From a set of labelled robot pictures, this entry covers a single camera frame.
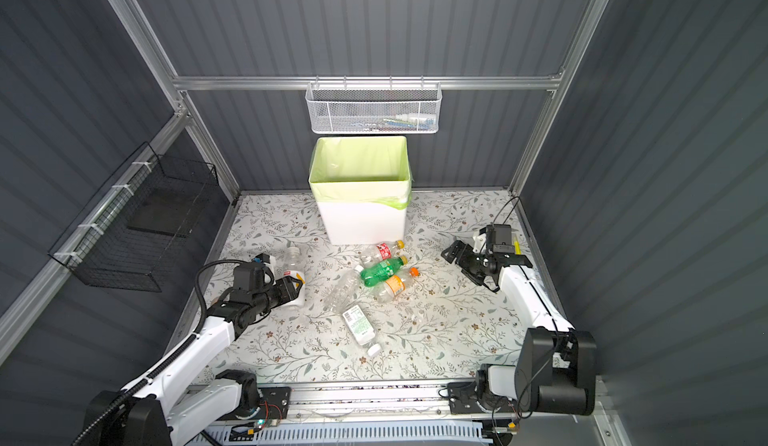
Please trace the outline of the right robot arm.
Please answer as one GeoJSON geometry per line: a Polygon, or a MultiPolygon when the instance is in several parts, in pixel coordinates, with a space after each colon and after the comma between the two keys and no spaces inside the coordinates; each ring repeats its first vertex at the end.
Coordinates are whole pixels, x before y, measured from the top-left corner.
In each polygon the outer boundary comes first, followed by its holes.
{"type": "Polygon", "coordinates": [[[510,411],[522,419],[531,413],[588,416],[596,402],[597,345],[555,307],[534,277],[531,261],[508,245],[473,246],[456,240],[441,257],[457,265],[474,284],[493,281],[526,328],[514,366],[484,364],[473,383],[448,387],[452,412],[476,408],[510,411]]]}

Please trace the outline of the white bottle yellow mark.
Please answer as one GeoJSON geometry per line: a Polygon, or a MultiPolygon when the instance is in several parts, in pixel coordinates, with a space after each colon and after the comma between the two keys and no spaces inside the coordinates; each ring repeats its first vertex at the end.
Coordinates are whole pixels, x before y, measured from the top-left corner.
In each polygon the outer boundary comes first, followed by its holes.
{"type": "Polygon", "coordinates": [[[296,298],[288,303],[289,306],[301,308],[305,303],[306,274],[303,266],[300,264],[302,259],[301,251],[296,246],[286,249],[280,261],[280,269],[284,277],[290,277],[290,283],[296,292],[296,298]]]}

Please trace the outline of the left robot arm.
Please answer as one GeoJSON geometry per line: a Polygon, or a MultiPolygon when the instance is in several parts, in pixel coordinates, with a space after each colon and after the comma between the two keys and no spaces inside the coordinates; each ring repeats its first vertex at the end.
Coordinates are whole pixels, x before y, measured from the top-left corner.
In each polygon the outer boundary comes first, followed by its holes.
{"type": "Polygon", "coordinates": [[[263,428],[275,406],[263,398],[255,374],[228,369],[202,391],[187,392],[219,353],[276,308],[297,300],[306,284],[298,270],[275,275],[265,255],[233,261],[233,284],[212,304],[195,291],[201,316],[195,329],[155,365],[118,391],[89,404],[76,445],[185,445],[222,417],[263,428]]]}

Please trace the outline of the green bottle yellow cap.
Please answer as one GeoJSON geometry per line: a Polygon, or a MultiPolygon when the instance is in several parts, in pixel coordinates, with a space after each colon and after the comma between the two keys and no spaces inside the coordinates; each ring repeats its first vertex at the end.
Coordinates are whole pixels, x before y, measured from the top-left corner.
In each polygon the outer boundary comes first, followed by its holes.
{"type": "Polygon", "coordinates": [[[405,256],[385,259],[360,271],[359,277],[365,287],[374,287],[394,276],[409,263],[405,256]]]}

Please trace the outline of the clear crushed bottle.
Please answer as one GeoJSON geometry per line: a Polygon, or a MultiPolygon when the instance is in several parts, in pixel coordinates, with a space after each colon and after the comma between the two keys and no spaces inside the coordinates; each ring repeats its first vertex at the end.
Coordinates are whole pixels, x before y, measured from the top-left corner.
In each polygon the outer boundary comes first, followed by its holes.
{"type": "Polygon", "coordinates": [[[360,265],[341,275],[341,278],[334,285],[329,294],[326,306],[332,313],[342,313],[345,308],[358,299],[358,295],[363,288],[363,282],[360,273],[364,268],[360,265]]]}

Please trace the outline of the clear bottle red label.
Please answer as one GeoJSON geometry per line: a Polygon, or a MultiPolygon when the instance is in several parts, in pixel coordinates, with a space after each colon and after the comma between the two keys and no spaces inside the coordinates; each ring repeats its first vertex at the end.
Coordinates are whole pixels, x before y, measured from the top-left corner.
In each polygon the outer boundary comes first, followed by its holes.
{"type": "Polygon", "coordinates": [[[405,243],[402,240],[382,242],[365,246],[359,253],[359,258],[363,266],[369,267],[402,254],[404,249],[405,243]]]}

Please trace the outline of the clear bottle orange label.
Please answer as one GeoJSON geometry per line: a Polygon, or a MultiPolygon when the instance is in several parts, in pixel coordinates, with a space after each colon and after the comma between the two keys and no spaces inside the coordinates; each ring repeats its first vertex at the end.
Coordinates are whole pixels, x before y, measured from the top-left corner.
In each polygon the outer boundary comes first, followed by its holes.
{"type": "Polygon", "coordinates": [[[373,288],[373,297],[380,303],[389,303],[410,290],[420,276],[420,271],[413,267],[398,272],[373,288]]]}

